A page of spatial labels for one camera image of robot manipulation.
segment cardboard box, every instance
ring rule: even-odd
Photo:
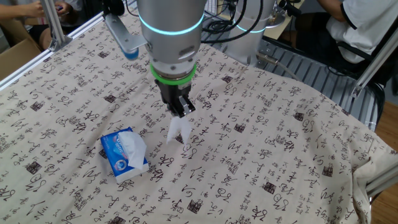
[[[46,17],[43,18],[27,18],[25,19],[25,25],[47,25],[49,22]]]
[[[3,80],[18,68],[38,56],[41,50],[37,44],[29,38],[0,54],[0,80]]]
[[[10,47],[17,45],[19,42],[22,42],[25,39],[30,39],[37,46],[37,48],[43,50],[29,35],[21,21],[14,19],[3,20],[0,21],[0,26],[8,40]]]

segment calligraphy print fabric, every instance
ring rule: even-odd
[[[370,222],[353,172],[394,151],[334,102],[202,45],[190,140],[166,144],[149,63],[101,22],[0,92],[3,223]],[[150,169],[117,184],[100,137],[129,126]]]

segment person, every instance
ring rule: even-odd
[[[30,0],[19,0],[12,2],[11,6],[0,4],[0,19],[18,19],[26,17],[45,17],[43,6],[40,1],[28,2]],[[65,0],[56,1],[55,7],[60,17],[61,27],[65,34],[73,31],[83,23],[80,11],[81,1]],[[25,26],[32,38],[43,48],[47,49],[51,44],[51,31],[49,25]]]
[[[337,42],[346,42],[371,55],[398,16],[396,0],[318,0],[326,12],[302,14],[296,31],[281,39],[313,58],[351,68],[364,59]]]

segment tissue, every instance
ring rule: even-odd
[[[170,122],[169,132],[167,133],[167,142],[173,139],[176,134],[181,131],[181,137],[184,144],[188,143],[189,135],[191,134],[192,128],[187,117],[179,118],[173,117]]]
[[[118,133],[118,140],[127,156],[128,165],[142,170],[147,145],[141,136],[131,131],[125,131]]]
[[[124,132],[132,133],[133,131],[131,128],[126,128],[101,137],[101,143],[105,152],[104,158],[108,159],[116,178],[116,182],[119,184],[149,170],[148,161],[146,159],[144,159],[142,163],[142,169],[128,165],[128,155],[123,149],[118,135],[119,133]]]

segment tissue box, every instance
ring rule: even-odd
[[[148,161],[145,158],[144,167],[142,170],[128,166],[129,161],[127,159],[127,155],[125,155],[123,147],[118,138],[118,133],[123,131],[132,131],[132,129],[123,129],[101,138],[101,144],[104,147],[104,151],[108,157],[109,163],[111,164],[114,176],[116,177],[116,182],[118,184],[149,170]]]

